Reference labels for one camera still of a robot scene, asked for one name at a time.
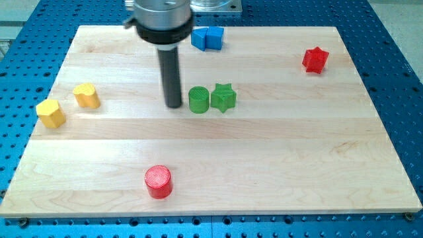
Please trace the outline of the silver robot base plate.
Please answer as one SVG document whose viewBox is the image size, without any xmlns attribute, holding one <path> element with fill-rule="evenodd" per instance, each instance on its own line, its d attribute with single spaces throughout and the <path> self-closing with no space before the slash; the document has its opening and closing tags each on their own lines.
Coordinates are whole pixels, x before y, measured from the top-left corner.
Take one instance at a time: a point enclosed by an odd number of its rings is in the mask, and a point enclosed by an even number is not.
<svg viewBox="0 0 423 238">
<path fill-rule="evenodd" d="M 127 10 L 134 11 L 135 4 L 145 1 L 125 0 L 124 5 Z M 175 7 L 188 1 L 182 0 L 164 0 L 158 1 L 164 8 Z M 241 14 L 243 12 L 241 0 L 190 0 L 190 8 L 195 13 L 210 13 L 210 14 Z"/>
</svg>

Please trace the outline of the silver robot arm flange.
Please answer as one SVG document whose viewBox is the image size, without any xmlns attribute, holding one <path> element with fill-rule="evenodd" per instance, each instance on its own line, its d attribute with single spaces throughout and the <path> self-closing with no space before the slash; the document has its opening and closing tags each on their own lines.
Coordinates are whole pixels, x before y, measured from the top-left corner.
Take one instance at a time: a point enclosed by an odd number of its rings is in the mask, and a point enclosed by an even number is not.
<svg viewBox="0 0 423 238">
<path fill-rule="evenodd" d="M 192 32 L 190 0 L 125 0 L 124 4 L 132 12 L 124 28 L 135 27 L 138 36 L 146 42 L 176 44 Z"/>
</svg>

